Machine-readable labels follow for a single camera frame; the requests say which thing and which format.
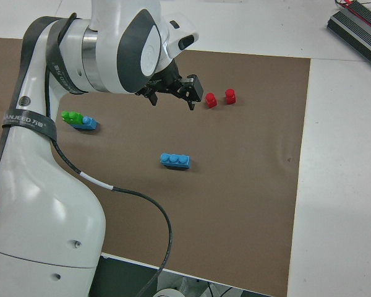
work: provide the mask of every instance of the silver band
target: silver band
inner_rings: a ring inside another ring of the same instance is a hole
[[[82,64],[91,86],[99,92],[109,92],[103,85],[96,63],[96,41],[98,32],[87,28],[82,40]]]

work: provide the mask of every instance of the white cable sleeve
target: white cable sleeve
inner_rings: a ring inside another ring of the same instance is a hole
[[[81,171],[80,175],[81,175],[81,177],[85,178],[87,181],[90,181],[91,183],[96,184],[99,187],[103,187],[103,188],[108,189],[110,191],[113,190],[114,186],[110,186],[109,184],[106,184],[102,181],[99,181],[99,180],[93,178],[92,176],[89,176],[88,174],[82,172],[82,171]]]

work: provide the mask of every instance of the velcro strap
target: velcro strap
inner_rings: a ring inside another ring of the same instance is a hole
[[[69,73],[67,72],[61,49],[59,48],[61,38],[63,38],[74,18],[75,17],[70,17],[69,20],[61,19],[52,25],[47,39],[46,63],[49,71],[53,76],[55,76],[56,80],[62,85],[62,87],[71,94],[81,95],[86,92],[80,90],[74,85]]]
[[[17,109],[7,110],[2,120],[2,126],[25,127],[37,131],[56,141],[55,122],[40,113],[35,113],[34,111]]]

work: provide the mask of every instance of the white tabletop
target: white tabletop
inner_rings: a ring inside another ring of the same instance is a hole
[[[371,65],[325,28],[334,0],[161,3],[198,27],[194,50],[312,58],[288,296],[371,296]],[[90,9],[89,0],[2,0],[0,37]]]

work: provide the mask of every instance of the red wire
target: red wire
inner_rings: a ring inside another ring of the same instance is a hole
[[[346,3],[348,4],[351,4],[352,1],[350,0],[345,0]],[[339,5],[341,5],[342,7],[346,8],[347,10],[349,10],[352,14],[354,14],[356,17],[358,17],[359,19],[361,19],[363,22],[365,22],[368,26],[371,27],[371,23],[369,23],[365,18],[363,18],[360,14],[358,14],[356,11],[354,11],[354,9],[352,9],[351,7],[349,7],[348,5],[346,5],[345,3],[340,3]]]

